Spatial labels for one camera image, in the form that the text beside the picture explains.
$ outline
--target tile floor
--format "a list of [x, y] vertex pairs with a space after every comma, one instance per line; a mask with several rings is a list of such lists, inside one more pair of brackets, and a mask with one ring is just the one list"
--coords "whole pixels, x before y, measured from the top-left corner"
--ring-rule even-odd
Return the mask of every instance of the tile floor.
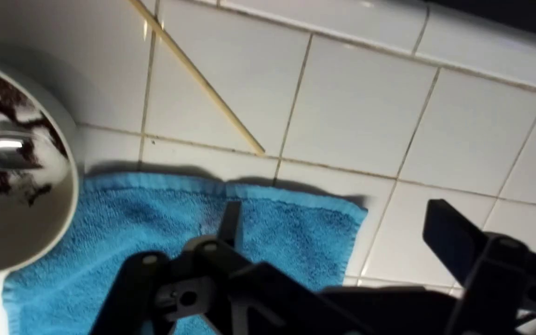
[[[266, 157], [127, 2], [0, 0], [0, 62], [73, 112], [88, 174], [194, 174], [346, 198], [371, 213], [344, 285], [460, 296], [421, 241], [430, 198], [536, 250], [536, 41], [421, 2], [145, 4]], [[391, 17], [397, 28], [384, 30]]]

